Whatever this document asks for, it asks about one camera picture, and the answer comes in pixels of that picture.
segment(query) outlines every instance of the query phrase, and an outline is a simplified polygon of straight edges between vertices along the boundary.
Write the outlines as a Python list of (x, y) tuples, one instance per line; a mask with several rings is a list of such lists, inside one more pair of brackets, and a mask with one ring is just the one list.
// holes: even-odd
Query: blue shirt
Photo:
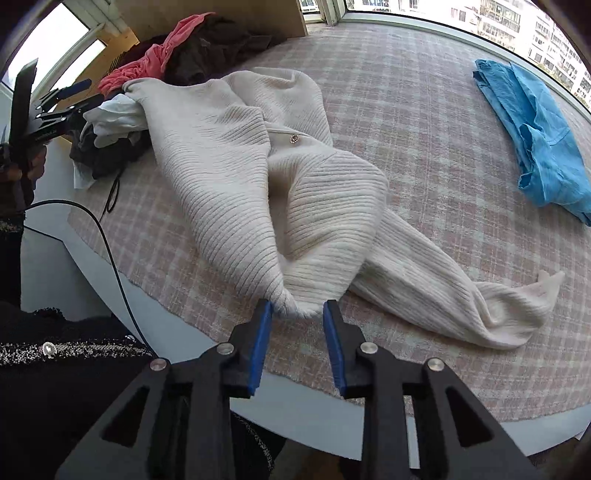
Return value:
[(477, 60), (476, 84), (509, 132), (518, 187), (538, 207), (557, 203), (591, 226), (591, 184), (568, 123), (548, 87), (514, 63)]

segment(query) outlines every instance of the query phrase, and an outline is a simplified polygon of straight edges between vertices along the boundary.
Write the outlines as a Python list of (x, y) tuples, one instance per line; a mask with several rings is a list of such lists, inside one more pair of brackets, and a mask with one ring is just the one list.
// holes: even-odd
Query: checkered fabric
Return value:
[[(341, 308), (368, 340), (401, 359), (442, 358), (501, 421), (530, 419), (591, 401), (591, 230), (558, 206), (535, 208), (517, 189), (512, 142), (472, 79), (491, 55), (456, 40), (386, 25), (315, 28), (246, 65), (301, 70), (320, 86), (335, 147), (377, 165), (389, 207), (475, 281), (524, 285), (540, 269), (566, 279), (552, 319), (523, 347), (495, 351), (421, 330), (346, 294)], [(591, 162), (591, 125), (555, 95)], [(111, 186), (79, 194), (100, 213)], [(70, 223), (105, 256), (96, 227)], [(118, 269), (170, 312), (215, 341), (253, 305), (196, 253), (187, 223), (153, 154), (121, 178), (102, 221)], [(274, 322), (267, 371), (335, 393), (319, 322)]]

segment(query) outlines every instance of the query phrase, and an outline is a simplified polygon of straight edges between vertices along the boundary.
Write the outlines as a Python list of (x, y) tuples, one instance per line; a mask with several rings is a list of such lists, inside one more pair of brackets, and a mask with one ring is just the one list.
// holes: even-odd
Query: pink cloth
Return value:
[(182, 19), (177, 26), (174, 27), (171, 33), (168, 34), (166, 40), (162, 45), (154, 44), (139, 60), (132, 61), (127, 65), (113, 70), (105, 78), (103, 78), (98, 86), (98, 91), (103, 95), (107, 95), (110, 91), (121, 87), (128, 80), (140, 78), (162, 78), (164, 69), (168, 59), (173, 53), (173, 50), (183, 43), (193, 29), (199, 25), (205, 17), (213, 12), (206, 14), (191, 15), (190, 17)]

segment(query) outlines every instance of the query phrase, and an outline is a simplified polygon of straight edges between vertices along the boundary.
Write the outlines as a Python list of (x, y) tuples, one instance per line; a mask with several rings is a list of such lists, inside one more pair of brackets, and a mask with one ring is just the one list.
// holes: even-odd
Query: cream knit sweater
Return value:
[(493, 348), (552, 312), (562, 272), (520, 288), (473, 282), (385, 207), (384, 174), (332, 145), (318, 86), (283, 69), (175, 87), (132, 80), (158, 165), (200, 255), (238, 295), (320, 317), (349, 288), (415, 325)]

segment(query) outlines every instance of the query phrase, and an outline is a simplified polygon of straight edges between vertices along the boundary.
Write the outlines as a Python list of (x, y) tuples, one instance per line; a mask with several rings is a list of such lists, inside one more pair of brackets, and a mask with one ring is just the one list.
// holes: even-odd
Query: small button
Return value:
[(150, 368), (155, 372), (160, 372), (166, 368), (168, 362), (164, 358), (155, 358), (150, 362)]
[(231, 343), (220, 343), (216, 350), (220, 355), (230, 355), (234, 351), (234, 346)]
[(53, 343), (45, 342), (41, 346), (41, 353), (45, 356), (48, 356), (49, 358), (53, 358), (55, 355), (57, 355), (57, 348), (55, 345), (53, 345)]

